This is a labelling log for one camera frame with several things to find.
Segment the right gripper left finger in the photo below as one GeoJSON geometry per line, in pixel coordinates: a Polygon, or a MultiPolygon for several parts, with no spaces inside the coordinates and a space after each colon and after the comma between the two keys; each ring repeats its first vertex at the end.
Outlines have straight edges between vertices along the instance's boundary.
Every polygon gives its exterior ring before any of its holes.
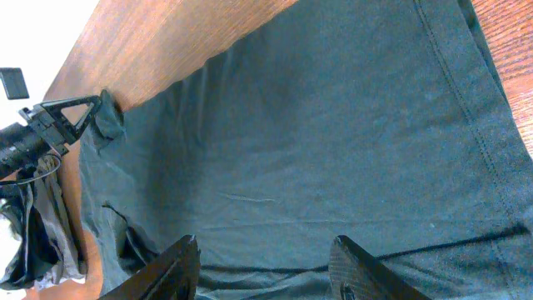
{"type": "Polygon", "coordinates": [[[201,251],[195,235],[185,235],[126,282],[100,300],[193,300],[201,251]]]}

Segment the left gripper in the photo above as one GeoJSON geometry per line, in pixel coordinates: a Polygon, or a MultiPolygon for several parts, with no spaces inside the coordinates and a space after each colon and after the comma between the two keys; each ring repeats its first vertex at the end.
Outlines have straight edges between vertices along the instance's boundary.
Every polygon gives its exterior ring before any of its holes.
{"type": "Polygon", "coordinates": [[[54,151],[60,157],[68,153],[98,112],[102,100],[97,95],[43,102],[19,113],[27,122],[13,123],[1,130],[1,179],[54,151]],[[63,110],[86,105],[83,115],[72,123],[63,110]]]}

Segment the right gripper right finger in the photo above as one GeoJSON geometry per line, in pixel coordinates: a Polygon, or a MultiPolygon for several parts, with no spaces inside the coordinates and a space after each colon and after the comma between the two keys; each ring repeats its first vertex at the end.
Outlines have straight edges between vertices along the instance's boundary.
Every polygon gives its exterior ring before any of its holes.
{"type": "Polygon", "coordinates": [[[430,300],[346,235],[332,242],[328,272],[337,300],[430,300]]]}

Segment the dark green t-shirt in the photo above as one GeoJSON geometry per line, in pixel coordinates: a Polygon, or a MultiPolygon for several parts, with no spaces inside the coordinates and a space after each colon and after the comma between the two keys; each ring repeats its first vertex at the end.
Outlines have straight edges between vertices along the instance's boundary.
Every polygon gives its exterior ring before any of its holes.
{"type": "Polygon", "coordinates": [[[327,299],[346,235],[435,299],[532,296],[532,160],[474,8],[300,1],[80,147],[102,290],[187,234],[200,299],[327,299]]]}

